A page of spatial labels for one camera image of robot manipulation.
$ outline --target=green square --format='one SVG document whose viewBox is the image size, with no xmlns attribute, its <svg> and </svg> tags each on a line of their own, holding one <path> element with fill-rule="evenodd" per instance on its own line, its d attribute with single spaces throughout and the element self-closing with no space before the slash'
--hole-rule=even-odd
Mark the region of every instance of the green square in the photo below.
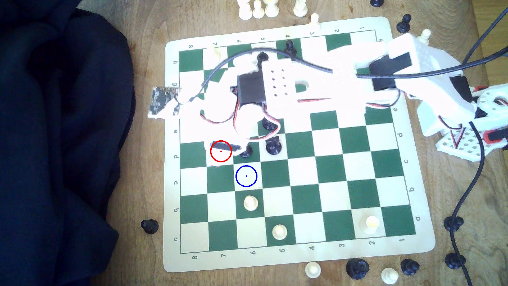
<svg viewBox="0 0 508 286">
<path fill-rule="evenodd" d="M 277 132 L 277 134 L 283 134 L 284 133 L 284 119 L 277 119 L 280 122 L 280 130 Z M 258 134 L 259 136 L 265 136 L 268 135 L 268 133 L 272 132 L 271 130 L 266 130 L 265 127 L 263 127 L 263 120 L 258 121 Z"/>
<path fill-rule="evenodd" d="M 324 212 L 326 241 L 355 239 L 355 227 L 351 210 Z"/>
<path fill-rule="evenodd" d="M 283 240 L 276 240 L 272 235 L 273 227 L 282 224 L 288 229 L 288 236 Z M 295 222 L 293 215 L 270 216 L 265 218 L 267 246 L 296 244 Z"/>
<path fill-rule="evenodd" d="M 350 194 L 352 209 L 379 207 L 376 180 L 348 181 L 347 189 Z"/>
<path fill-rule="evenodd" d="M 203 49 L 179 51 L 178 71 L 200 71 L 203 70 Z"/>
<path fill-rule="evenodd" d="M 243 45 L 234 45 L 234 46 L 228 46 L 228 58 L 232 55 L 239 53 L 241 51 L 248 51 L 252 49 L 251 44 L 243 44 Z M 234 67 L 233 61 L 229 61 L 228 67 Z"/>
<path fill-rule="evenodd" d="M 367 127 L 357 126 L 340 129 L 342 153 L 355 153 L 370 151 Z"/>
<path fill-rule="evenodd" d="M 382 207 L 381 213 L 383 214 L 386 236 L 416 234 L 410 205 Z"/>
<path fill-rule="evenodd" d="M 288 149 L 288 158 L 314 156 L 312 131 L 286 134 L 286 146 Z"/>
<path fill-rule="evenodd" d="M 342 155 L 316 157 L 317 178 L 320 183 L 341 182 L 346 180 L 344 158 Z"/>
<path fill-rule="evenodd" d="M 180 197 L 180 224 L 208 221 L 208 196 L 206 194 Z"/>
<path fill-rule="evenodd" d="M 371 152 L 376 178 L 403 176 L 398 149 Z"/>
<path fill-rule="evenodd" d="M 235 190 L 233 165 L 206 167 L 208 193 L 229 192 Z"/>
<path fill-rule="evenodd" d="M 206 166 L 206 151 L 203 142 L 180 144 L 180 169 Z"/>
<path fill-rule="evenodd" d="M 339 128 L 337 112 L 335 110 L 310 114 L 310 124 L 313 130 Z"/>
<path fill-rule="evenodd" d="M 392 123 L 392 110 L 390 108 L 377 109 L 377 108 L 366 108 L 365 109 L 365 123 L 381 124 L 381 123 Z"/>
<path fill-rule="evenodd" d="M 289 186 L 288 169 L 287 160 L 261 162 L 263 188 Z"/>
<path fill-rule="evenodd" d="M 227 70 L 228 70 L 227 68 L 217 70 L 216 73 L 214 73 L 212 75 L 212 77 L 210 78 L 210 81 L 219 82 L 220 79 L 222 78 L 222 75 Z M 203 72 L 203 75 L 204 75 L 203 80 L 205 80 L 210 75 L 211 72 L 212 72 L 212 70 L 205 70 Z M 204 91 L 206 92 L 207 89 L 208 89 L 208 84 L 205 85 Z"/>
<path fill-rule="evenodd" d="M 331 51 L 338 47 L 351 45 L 351 36 L 349 33 L 346 34 L 335 34 L 325 36 L 326 38 L 326 49 Z"/>
<path fill-rule="evenodd" d="M 249 142 L 249 146 L 252 147 L 252 154 L 248 158 L 242 158 L 241 156 L 233 156 L 234 164 L 244 164 L 259 162 L 259 142 Z"/>
<path fill-rule="evenodd" d="M 258 208 L 253 211 L 248 211 L 243 206 L 245 197 L 251 195 L 258 199 Z M 240 218 L 251 218 L 251 217 L 263 217 L 265 216 L 265 210 L 263 207 L 263 190 L 247 190 L 237 191 L 236 196 L 236 219 Z"/>
<path fill-rule="evenodd" d="M 210 251 L 238 249 L 236 220 L 209 222 L 208 243 Z"/>
<path fill-rule="evenodd" d="M 277 49 L 279 51 L 284 51 L 285 50 L 285 44 L 286 44 L 286 42 L 288 40 L 292 40 L 293 41 L 293 46 L 296 49 L 296 57 L 301 59 L 302 58 L 302 44 L 300 43 L 300 39 L 286 39 L 286 40 L 276 41 L 275 45 L 277 46 Z M 278 60 L 284 59 L 284 58 L 285 58 L 285 56 L 283 56 L 281 54 L 277 54 L 277 59 Z"/>
<path fill-rule="evenodd" d="M 292 186 L 293 213 L 316 213 L 321 211 L 319 185 Z"/>
</svg>

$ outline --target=chessboard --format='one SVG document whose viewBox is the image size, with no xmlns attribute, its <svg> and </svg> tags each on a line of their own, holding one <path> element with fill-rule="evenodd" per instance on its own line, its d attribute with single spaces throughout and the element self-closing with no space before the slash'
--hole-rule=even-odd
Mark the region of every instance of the chessboard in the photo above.
<svg viewBox="0 0 508 286">
<path fill-rule="evenodd" d="M 390 41 L 392 35 L 387 19 L 372 17 L 323 22 L 317 32 L 302 25 L 177 40 L 166 46 L 166 86 L 200 86 L 214 68 L 203 54 L 210 45 L 225 59 L 254 47 L 284 50 L 288 39 L 305 60 L 344 45 Z M 222 71 L 228 68 L 234 68 L 232 62 Z M 218 72 L 212 81 L 220 77 Z M 200 98 L 206 100 L 206 90 Z M 270 155 L 264 141 L 251 142 L 250 157 L 233 156 L 219 166 L 192 120 L 166 119 L 166 271 L 408 254 L 434 247 L 405 98 L 353 117 L 322 107 L 327 110 L 279 119 L 279 154 Z M 259 122 L 252 136 L 266 134 Z M 256 210 L 245 209 L 247 195 L 258 200 Z M 368 216 L 380 221 L 370 235 L 360 226 Z M 287 228 L 285 239 L 272 235 L 278 224 Z"/>
</svg>

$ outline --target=captured chess piece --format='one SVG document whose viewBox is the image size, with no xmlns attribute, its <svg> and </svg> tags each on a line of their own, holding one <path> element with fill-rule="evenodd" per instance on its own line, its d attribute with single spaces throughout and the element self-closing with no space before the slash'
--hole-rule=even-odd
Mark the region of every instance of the captured chess piece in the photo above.
<svg viewBox="0 0 508 286">
<path fill-rule="evenodd" d="M 277 155 L 282 150 L 282 144 L 280 143 L 279 136 L 275 136 L 270 139 L 266 139 L 266 151 L 271 155 Z"/>
<path fill-rule="evenodd" d="M 402 17 L 402 21 L 397 24 L 397 31 L 399 33 L 407 33 L 409 32 L 409 29 L 411 29 L 411 26 L 409 25 L 409 22 L 411 21 L 411 15 L 405 14 Z"/>
<path fill-rule="evenodd" d="M 400 270 L 406 275 L 414 275 L 420 269 L 420 264 L 411 258 L 404 259 L 400 263 Z"/>
<path fill-rule="evenodd" d="M 145 230 L 146 233 L 152 235 L 158 230 L 158 222 L 155 219 L 144 219 L 141 222 L 141 227 Z"/>
<path fill-rule="evenodd" d="M 350 259 L 346 264 L 346 272 L 354 280 L 360 280 L 369 272 L 369 264 L 360 258 Z"/>
<path fill-rule="evenodd" d="M 466 258 L 463 255 L 460 255 L 460 260 L 462 260 L 463 265 L 466 263 Z M 460 268 L 459 257 L 454 252 L 448 253 L 444 257 L 444 263 L 446 263 L 446 266 L 450 267 L 451 269 Z"/>
</svg>

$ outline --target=white square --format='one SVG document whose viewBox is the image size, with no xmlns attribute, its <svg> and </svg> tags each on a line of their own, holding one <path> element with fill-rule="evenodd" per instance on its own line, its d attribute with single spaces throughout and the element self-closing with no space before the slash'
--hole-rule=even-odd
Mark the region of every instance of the white square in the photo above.
<svg viewBox="0 0 508 286">
<path fill-rule="evenodd" d="M 338 128 L 314 130 L 312 132 L 315 156 L 342 154 L 342 143 Z"/>
<path fill-rule="evenodd" d="M 293 215 L 296 243 L 326 241 L 323 213 Z"/>
<path fill-rule="evenodd" d="M 353 225 L 355 226 L 355 237 L 356 238 L 367 238 L 367 237 L 381 237 L 386 236 L 385 223 L 383 222 L 383 214 L 380 207 L 365 208 L 365 209 L 353 209 L 351 210 L 353 217 Z M 379 227 L 376 232 L 368 235 L 363 232 L 360 228 L 361 223 L 365 223 L 365 219 L 369 216 L 375 216 L 379 219 Z"/>
<path fill-rule="evenodd" d="M 393 123 L 367 125 L 367 135 L 371 151 L 397 149 L 397 137 Z"/>
<path fill-rule="evenodd" d="M 208 194 L 208 221 L 236 219 L 235 192 Z"/>
<path fill-rule="evenodd" d="M 266 224 L 264 217 L 236 220 L 238 248 L 266 246 Z"/>
<path fill-rule="evenodd" d="M 376 177 L 370 152 L 343 154 L 346 180 L 367 180 Z"/>
<path fill-rule="evenodd" d="M 302 59 L 312 62 L 316 57 L 328 52 L 325 36 L 301 38 Z"/>
<path fill-rule="evenodd" d="M 278 161 L 278 160 L 287 160 L 288 159 L 288 146 L 285 141 L 285 134 L 277 134 L 279 136 L 280 144 L 282 145 L 282 149 L 280 153 L 277 155 L 272 155 L 266 151 L 266 140 L 259 141 L 259 158 L 261 162 L 267 161 Z"/>
<path fill-rule="evenodd" d="M 350 33 L 351 45 L 377 42 L 374 30 Z"/>
<path fill-rule="evenodd" d="M 207 184 L 206 167 L 180 170 L 181 195 L 206 194 Z"/>
<path fill-rule="evenodd" d="M 265 216 L 293 214 L 291 187 L 286 186 L 263 189 L 263 206 L 265 208 Z"/>
<path fill-rule="evenodd" d="M 376 179 L 381 207 L 409 205 L 404 176 Z"/>
<path fill-rule="evenodd" d="M 208 251 L 208 223 L 184 223 L 180 225 L 182 253 Z"/>
<path fill-rule="evenodd" d="M 310 114 L 300 113 L 284 118 L 284 133 L 312 131 Z"/>
<path fill-rule="evenodd" d="M 251 162 L 246 164 L 234 164 L 235 173 L 235 191 L 255 190 L 263 188 L 263 178 L 261 177 L 261 162 Z"/>
<path fill-rule="evenodd" d="M 347 182 L 320 183 L 319 195 L 323 212 L 351 209 Z"/>
<path fill-rule="evenodd" d="M 288 159 L 289 182 L 291 186 L 318 183 L 316 157 Z"/>
</svg>

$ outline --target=black cable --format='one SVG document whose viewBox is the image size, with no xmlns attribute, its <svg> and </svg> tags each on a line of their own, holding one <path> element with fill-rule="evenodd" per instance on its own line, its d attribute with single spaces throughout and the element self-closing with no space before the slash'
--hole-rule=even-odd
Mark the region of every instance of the black cable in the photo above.
<svg viewBox="0 0 508 286">
<path fill-rule="evenodd" d="M 460 70 L 472 68 L 475 66 L 483 65 L 485 63 L 488 63 L 492 60 L 499 58 L 500 56 L 503 56 L 507 52 L 508 52 L 508 46 L 506 46 L 505 48 L 501 49 L 500 51 L 498 51 L 490 56 L 487 56 L 483 59 L 479 59 L 477 61 L 470 62 L 470 63 L 464 64 L 464 65 L 458 65 L 455 67 L 450 67 L 450 68 L 437 70 L 437 71 L 413 73 L 413 74 L 383 74 L 383 75 L 356 74 L 356 77 L 357 78 L 419 78 L 419 77 L 434 76 L 434 75 L 440 75 L 440 74 L 445 74 L 445 73 L 449 73 L 449 72 L 460 71 Z"/>
<path fill-rule="evenodd" d="M 496 25 L 499 23 L 499 21 L 501 21 L 501 19 L 503 19 L 503 17 L 508 13 L 508 7 L 506 7 L 506 9 L 501 12 L 501 14 L 494 20 L 494 22 L 492 22 L 492 24 L 490 25 L 490 27 L 485 31 L 485 33 L 483 33 L 483 35 L 477 40 L 477 42 L 473 45 L 473 47 L 471 48 L 471 50 L 469 50 L 469 52 L 467 53 L 466 57 L 464 58 L 464 60 L 462 61 L 462 64 L 466 64 L 467 61 L 469 60 L 469 58 L 473 55 L 474 51 L 478 48 L 478 46 L 480 45 L 480 43 L 485 39 L 485 37 L 490 33 L 490 31 L 492 31 L 492 29 L 494 29 L 494 27 L 496 27 Z"/>
</svg>

